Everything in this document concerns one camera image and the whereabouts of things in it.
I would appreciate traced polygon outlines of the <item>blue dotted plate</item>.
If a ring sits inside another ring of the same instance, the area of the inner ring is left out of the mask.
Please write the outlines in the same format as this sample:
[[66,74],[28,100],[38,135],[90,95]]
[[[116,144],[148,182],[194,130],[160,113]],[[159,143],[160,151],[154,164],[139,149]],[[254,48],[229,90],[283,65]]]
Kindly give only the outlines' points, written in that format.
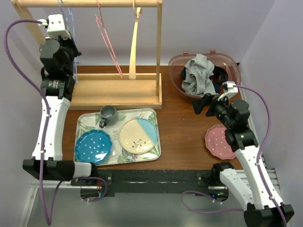
[[75,142],[74,154],[77,161],[104,163],[111,154],[113,142],[103,130],[93,129],[83,133]]

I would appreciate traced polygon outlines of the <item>grey tank top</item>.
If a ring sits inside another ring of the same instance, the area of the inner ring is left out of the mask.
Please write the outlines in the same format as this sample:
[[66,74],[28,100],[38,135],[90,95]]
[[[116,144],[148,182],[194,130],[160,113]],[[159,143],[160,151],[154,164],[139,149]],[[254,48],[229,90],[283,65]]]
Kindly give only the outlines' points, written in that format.
[[205,55],[196,54],[185,65],[185,79],[182,89],[190,95],[204,96],[209,93],[215,95],[216,91],[210,77],[213,76],[214,64]]

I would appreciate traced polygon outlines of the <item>pink plastic hanger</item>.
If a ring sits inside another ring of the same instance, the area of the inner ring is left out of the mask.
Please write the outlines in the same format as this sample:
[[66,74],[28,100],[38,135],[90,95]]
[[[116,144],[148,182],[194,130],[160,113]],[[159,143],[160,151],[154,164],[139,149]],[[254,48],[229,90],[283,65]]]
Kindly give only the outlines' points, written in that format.
[[106,48],[109,52],[109,55],[110,55],[114,65],[116,67],[116,70],[117,70],[120,78],[123,79],[123,73],[122,73],[121,67],[118,63],[115,51],[114,51],[113,46],[111,44],[111,41],[110,41],[109,35],[107,33],[107,30],[105,28],[105,24],[104,24],[103,17],[102,17],[102,12],[101,12],[101,5],[100,5],[98,0],[96,0],[96,3],[97,3],[97,6],[98,6],[98,10],[99,10],[99,16],[97,16],[95,14],[96,24],[98,26],[98,29],[99,29],[99,32],[100,32],[101,37],[103,39],[103,42],[104,42],[104,44],[105,44],[105,46],[106,46]]

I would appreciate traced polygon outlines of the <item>pink dotted plate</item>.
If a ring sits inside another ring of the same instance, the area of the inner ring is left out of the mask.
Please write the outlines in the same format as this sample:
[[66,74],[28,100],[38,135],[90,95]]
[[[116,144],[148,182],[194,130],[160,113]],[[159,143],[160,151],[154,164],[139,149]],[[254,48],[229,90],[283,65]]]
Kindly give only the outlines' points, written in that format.
[[232,160],[236,156],[225,139],[225,130],[222,124],[209,128],[205,135],[205,146],[213,156],[221,160]]

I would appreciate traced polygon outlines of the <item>pink transparent plastic bin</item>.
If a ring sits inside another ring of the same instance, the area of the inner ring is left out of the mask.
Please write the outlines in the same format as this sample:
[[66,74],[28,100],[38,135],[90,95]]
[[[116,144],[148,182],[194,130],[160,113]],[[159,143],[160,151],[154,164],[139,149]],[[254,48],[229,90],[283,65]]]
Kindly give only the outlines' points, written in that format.
[[[227,81],[233,81],[237,85],[241,84],[241,71],[238,63],[229,55],[224,53],[216,52],[216,50],[211,50],[209,53],[204,53],[209,61],[211,61],[215,66],[223,68],[227,72]],[[169,61],[169,76],[178,92],[179,96],[187,101],[200,99],[199,96],[187,94],[181,87],[182,77],[181,72],[185,67],[185,64],[193,59],[196,55],[189,54],[188,52],[183,52],[182,55],[174,56]]]

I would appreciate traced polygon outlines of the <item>cream and blue plate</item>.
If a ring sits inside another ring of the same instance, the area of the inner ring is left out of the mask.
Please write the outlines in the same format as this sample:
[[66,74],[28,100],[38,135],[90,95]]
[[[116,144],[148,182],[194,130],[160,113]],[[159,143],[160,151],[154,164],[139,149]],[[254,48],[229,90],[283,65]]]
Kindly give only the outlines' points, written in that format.
[[145,154],[158,142],[158,130],[144,118],[131,119],[119,132],[119,142],[123,149],[132,154]]

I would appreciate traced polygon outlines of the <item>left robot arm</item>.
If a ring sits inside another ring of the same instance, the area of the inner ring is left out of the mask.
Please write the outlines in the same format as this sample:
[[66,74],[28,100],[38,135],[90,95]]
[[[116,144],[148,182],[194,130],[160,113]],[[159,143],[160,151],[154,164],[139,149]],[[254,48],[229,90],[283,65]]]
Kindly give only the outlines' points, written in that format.
[[23,169],[39,181],[71,181],[79,178],[86,185],[98,181],[92,162],[63,160],[62,137],[66,114],[75,86],[74,59],[81,56],[73,38],[47,38],[40,46],[42,118],[36,147]]

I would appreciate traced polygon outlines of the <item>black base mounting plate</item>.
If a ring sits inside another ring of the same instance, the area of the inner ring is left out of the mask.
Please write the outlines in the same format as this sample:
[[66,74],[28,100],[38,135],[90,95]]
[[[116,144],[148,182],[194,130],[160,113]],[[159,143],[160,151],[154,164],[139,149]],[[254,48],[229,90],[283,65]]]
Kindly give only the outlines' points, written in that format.
[[176,193],[198,191],[229,195],[227,187],[211,180],[209,170],[114,170],[99,169],[107,183],[106,196],[116,193]]

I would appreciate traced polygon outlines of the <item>grey ceramic mug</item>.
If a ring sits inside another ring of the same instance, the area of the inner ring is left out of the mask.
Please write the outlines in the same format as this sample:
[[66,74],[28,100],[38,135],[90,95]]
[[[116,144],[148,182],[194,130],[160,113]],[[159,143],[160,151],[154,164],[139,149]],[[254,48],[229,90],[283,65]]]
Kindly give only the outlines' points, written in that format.
[[100,128],[105,128],[106,126],[112,126],[118,122],[118,112],[111,105],[102,107],[100,110],[100,116],[101,116],[99,122]]

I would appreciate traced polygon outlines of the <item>cream plastic hanger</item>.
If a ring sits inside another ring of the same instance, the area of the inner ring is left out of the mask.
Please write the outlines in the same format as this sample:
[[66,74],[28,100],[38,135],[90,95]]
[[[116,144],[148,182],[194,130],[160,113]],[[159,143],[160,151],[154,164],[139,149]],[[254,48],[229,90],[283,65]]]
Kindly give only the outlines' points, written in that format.
[[129,79],[136,80],[136,46],[137,46],[137,34],[138,34],[138,24],[139,18],[142,13],[142,8],[135,7],[135,1],[132,1],[132,7],[135,15],[135,23],[133,30],[133,38],[131,44],[131,52],[130,52],[130,63],[129,63]]

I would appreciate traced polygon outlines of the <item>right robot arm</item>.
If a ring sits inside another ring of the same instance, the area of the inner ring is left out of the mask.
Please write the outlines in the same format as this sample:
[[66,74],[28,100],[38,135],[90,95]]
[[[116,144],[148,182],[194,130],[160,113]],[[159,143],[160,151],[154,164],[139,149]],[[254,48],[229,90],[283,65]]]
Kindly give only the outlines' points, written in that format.
[[215,116],[226,128],[224,134],[232,152],[241,163],[248,183],[244,183],[229,162],[214,164],[211,181],[225,185],[243,209],[248,227],[285,227],[294,215],[277,193],[260,156],[258,141],[248,127],[249,104],[242,99],[206,94],[191,102],[195,114],[208,106],[206,116]]

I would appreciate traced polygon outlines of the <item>wooden clothes rack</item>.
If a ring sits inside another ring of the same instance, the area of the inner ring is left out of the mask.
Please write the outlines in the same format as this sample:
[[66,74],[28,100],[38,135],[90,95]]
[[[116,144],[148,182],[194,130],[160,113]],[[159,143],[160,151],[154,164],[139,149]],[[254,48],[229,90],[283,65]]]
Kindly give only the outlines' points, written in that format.
[[[132,0],[99,0],[101,8],[133,8]],[[30,8],[59,7],[57,0],[14,0],[13,7],[26,25],[38,46],[48,36],[47,29],[35,23]],[[95,0],[63,0],[63,8],[97,7]],[[162,1],[135,0],[135,7],[152,7],[157,9],[157,51],[161,51]],[[162,107],[160,66],[154,73],[137,73],[136,80],[129,79],[129,71],[123,73],[123,79],[116,73],[81,73],[78,71],[78,84],[75,83],[72,99],[72,110],[96,110],[105,105],[118,109]]]

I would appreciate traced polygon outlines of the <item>light blue hanger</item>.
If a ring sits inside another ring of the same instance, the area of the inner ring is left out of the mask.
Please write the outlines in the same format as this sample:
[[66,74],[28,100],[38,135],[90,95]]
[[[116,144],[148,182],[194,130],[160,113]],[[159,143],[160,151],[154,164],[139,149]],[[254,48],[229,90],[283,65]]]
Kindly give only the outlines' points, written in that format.
[[[63,0],[58,0],[58,6],[59,9],[63,15],[63,18],[65,19],[65,23],[67,26],[67,30],[69,30],[69,18],[71,18],[71,26],[72,26],[72,37],[74,38],[75,41],[75,23],[74,23],[74,16],[73,16],[73,11],[71,8],[68,8],[68,15],[65,16],[64,11],[62,9],[62,5],[63,5]],[[78,61],[77,61],[77,57],[74,58],[74,79],[76,84],[78,84]]]

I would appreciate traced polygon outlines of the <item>floral rectangular tray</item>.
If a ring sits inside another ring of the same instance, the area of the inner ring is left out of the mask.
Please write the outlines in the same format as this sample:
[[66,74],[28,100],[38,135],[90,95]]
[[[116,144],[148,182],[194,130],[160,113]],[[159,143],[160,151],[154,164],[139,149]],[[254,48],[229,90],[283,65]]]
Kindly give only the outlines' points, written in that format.
[[77,121],[76,137],[75,141],[85,132],[97,129],[103,130],[109,134],[113,147],[111,154],[105,160],[104,163],[98,164],[97,166],[105,165],[118,165],[132,162],[143,162],[143,161],[153,161],[160,157],[161,147],[160,147],[160,136],[158,134],[158,142],[152,150],[145,154],[132,154],[127,152],[122,148],[119,142],[119,132],[123,125],[131,119],[144,118],[151,121],[156,129],[158,130],[158,122],[156,112],[151,108],[143,109],[132,109],[132,110],[119,110],[118,111],[118,122],[112,126],[106,126],[105,128],[99,127],[99,122],[101,116],[99,113],[86,113],[81,115]]

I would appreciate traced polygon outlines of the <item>navy maroon tank top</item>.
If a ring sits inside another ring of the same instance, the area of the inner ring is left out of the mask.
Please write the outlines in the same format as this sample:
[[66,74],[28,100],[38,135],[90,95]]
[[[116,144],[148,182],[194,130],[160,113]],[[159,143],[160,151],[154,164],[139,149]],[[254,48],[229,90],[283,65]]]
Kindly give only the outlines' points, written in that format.
[[[221,92],[221,85],[227,81],[227,72],[221,68],[214,66],[213,76],[210,77],[211,81],[213,82],[216,94]],[[182,79],[185,79],[185,68],[181,72]]]

